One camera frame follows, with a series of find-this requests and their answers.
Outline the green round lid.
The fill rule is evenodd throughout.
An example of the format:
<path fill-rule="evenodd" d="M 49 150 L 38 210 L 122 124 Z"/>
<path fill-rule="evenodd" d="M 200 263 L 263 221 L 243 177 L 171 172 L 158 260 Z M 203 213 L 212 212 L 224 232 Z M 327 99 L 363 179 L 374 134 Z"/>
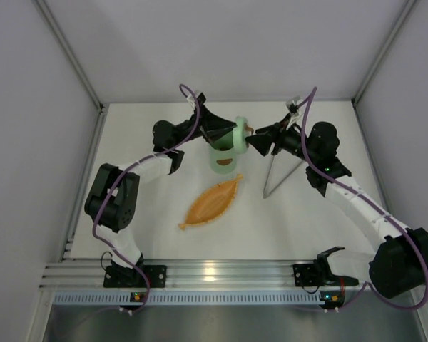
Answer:
<path fill-rule="evenodd" d="M 245 117 L 238 116 L 235 118 L 236 126 L 232 130 L 233 148 L 237 154 L 244 154 L 248 150 L 246 138 L 254 133 L 254 129 L 249 126 Z"/>

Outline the metal tongs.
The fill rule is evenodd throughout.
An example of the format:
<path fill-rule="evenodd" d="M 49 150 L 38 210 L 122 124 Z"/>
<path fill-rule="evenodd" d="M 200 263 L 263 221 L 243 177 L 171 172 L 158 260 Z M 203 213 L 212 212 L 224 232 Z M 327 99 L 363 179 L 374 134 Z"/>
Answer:
<path fill-rule="evenodd" d="M 263 185 L 262 197 L 267 199 L 272 196 L 276 191 L 292 176 L 297 170 L 303 166 L 303 161 L 296 160 L 291 163 L 287 169 L 282 169 L 281 165 L 277 162 L 277 156 L 272 155 L 267 167 L 265 182 Z"/>

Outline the orange boat-shaped woven tray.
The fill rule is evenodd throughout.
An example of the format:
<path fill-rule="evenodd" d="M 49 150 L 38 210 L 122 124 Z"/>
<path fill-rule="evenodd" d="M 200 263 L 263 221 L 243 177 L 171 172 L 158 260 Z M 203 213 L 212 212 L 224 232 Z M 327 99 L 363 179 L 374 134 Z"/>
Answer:
<path fill-rule="evenodd" d="M 231 180 L 213 185 L 204 191 L 190 206 L 185 219 L 178 228 L 196 227 L 211 223 L 225 214 L 233 203 L 243 175 L 238 173 Z"/>

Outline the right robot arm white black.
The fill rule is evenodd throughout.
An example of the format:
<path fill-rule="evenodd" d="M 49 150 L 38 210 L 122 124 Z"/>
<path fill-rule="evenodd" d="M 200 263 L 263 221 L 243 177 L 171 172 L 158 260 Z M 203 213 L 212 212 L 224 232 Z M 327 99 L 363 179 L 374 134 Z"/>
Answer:
<path fill-rule="evenodd" d="M 337 157 L 340 141 L 333 124 L 315 123 L 305 137 L 296 124 L 285 128 L 275 123 L 246 141 L 263 156 L 284 150 L 307 161 L 310 185 L 338 207 L 370 243 L 370 253 L 346 247 L 319 253 L 315 264 L 325 283 L 342 277 L 350 283 L 368 282 L 386 299 L 428 284 L 428 232 L 407 227 L 360 188 Z"/>

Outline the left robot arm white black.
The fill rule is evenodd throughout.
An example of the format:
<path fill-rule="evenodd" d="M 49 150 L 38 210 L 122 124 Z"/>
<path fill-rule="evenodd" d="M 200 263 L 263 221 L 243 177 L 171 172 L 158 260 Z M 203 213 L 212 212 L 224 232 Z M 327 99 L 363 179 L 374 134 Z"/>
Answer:
<path fill-rule="evenodd" d="M 198 105 L 182 123 L 159 120 L 153 126 L 153 153 L 149 156 L 126 167 L 108 163 L 100 166 L 84 211 L 93 220 L 92 235 L 110 249 L 109 271 L 123 278 L 144 275 L 143 254 L 128 227 L 135 214 L 139 186 L 177 171 L 184 157 L 178 149 L 182 144 L 199 137 L 214 143 L 235 127 L 235 122 Z"/>

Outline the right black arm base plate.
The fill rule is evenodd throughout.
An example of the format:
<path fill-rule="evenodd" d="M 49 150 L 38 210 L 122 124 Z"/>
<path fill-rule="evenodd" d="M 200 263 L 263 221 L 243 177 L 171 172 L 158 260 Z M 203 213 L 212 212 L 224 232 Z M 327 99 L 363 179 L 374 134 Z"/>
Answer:
<path fill-rule="evenodd" d="M 326 273 L 318 264 L 293 264 L 292 269 L 296 286 L 324 286 L 329 282 Z"/>

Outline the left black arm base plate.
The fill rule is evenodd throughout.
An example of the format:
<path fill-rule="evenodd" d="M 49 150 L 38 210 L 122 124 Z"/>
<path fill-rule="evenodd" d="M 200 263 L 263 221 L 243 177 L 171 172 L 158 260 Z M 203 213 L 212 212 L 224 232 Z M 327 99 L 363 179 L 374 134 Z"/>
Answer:
<path fill-rule="evenodd" d="M 151 288 L 165 288 L 167 266 L 145 265 L 142 272 L 146 276 Z M 145 279 L 135 269 L 118 265 L 106 267 L 103 279 L 104 288 L 146 288 Z"/>

